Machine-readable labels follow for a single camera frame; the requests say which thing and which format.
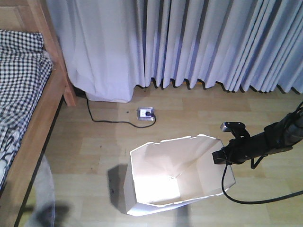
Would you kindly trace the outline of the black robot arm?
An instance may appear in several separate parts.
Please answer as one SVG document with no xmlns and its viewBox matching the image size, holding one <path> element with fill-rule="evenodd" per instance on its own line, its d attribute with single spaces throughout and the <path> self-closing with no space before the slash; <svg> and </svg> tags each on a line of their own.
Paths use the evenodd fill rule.
<svg viewBox="0 0 303 227">
<path fill-rule="evenodd" d="M 219 151 L 212 153 L 215 164 L 242 164 L 251 161 L 255 169 L 264 157 L 289 151 L 303 140 L 303 113 L 294 111 L 281 121 L 264 128 L 264 131 L 250 136 L 245 124 L 241 122 L 223 122 L 223 132 L 231 132 L 234 139 Z"/>
</svg>

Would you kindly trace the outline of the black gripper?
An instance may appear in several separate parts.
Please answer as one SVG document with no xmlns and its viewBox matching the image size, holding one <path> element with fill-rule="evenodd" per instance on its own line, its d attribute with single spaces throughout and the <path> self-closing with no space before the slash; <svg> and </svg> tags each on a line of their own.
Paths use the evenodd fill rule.
<svg viewBox="0 0 303 227">
<path fill-rule="evenodd" d="M 252 159 L 254 147 L 252 139 L 232 139 L 227 146 L 212 153 L 214 164 L 242 164 Z"/>
</svg>

